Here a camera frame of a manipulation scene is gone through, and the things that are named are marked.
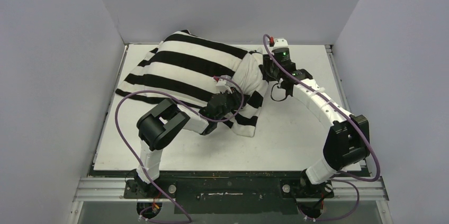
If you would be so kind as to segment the black white striped pillowcase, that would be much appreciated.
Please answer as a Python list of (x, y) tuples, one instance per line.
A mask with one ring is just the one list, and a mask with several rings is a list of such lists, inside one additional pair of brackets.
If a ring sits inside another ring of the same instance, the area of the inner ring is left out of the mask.
[(205, 107), (219, 90), (214, 76), (229, 76), (243, 91), (245, 104), (225, 125), (237, 135), (252, 137), (262, 110), (268, 83), (263, 80), (263, 55), (203, 39), (188, 30), (177, 31), (150, 50), (118, 85), (115, 93), (158, 104), (168, 93), (195, 110)]

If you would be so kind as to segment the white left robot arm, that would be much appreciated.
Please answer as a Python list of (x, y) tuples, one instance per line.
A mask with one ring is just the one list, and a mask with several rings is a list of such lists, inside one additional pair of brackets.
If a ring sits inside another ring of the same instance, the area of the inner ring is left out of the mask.
[(241, 93), (234, 87), (212, 95), (207, 105), (199, 111), (191, 111), (185, 106), (167, 98), (143, 115), (137, 122), (141, 140), (140, 159), (137, 168), (138, 191), (150, 198), (158, 192), (159, 165), (163, 149), (167, 147), (181, 130), (208, 135), (217, 128), (225, 116), (241, 106)]

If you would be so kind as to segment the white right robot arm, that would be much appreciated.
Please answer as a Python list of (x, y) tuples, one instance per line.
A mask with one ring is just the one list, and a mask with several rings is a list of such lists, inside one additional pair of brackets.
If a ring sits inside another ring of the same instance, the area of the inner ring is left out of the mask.
[(366, 117), (354, 116), (333, 101), (307, 70), (296, 68), (288, 48), (264, 54), (262, 70), (265, 79), (277, 82), (286, 96), (301, 102), (328, 129), (322, 157), (302, 172), (299, 187), (304, 195), (315, 195), (321, 184), (370, 155)]

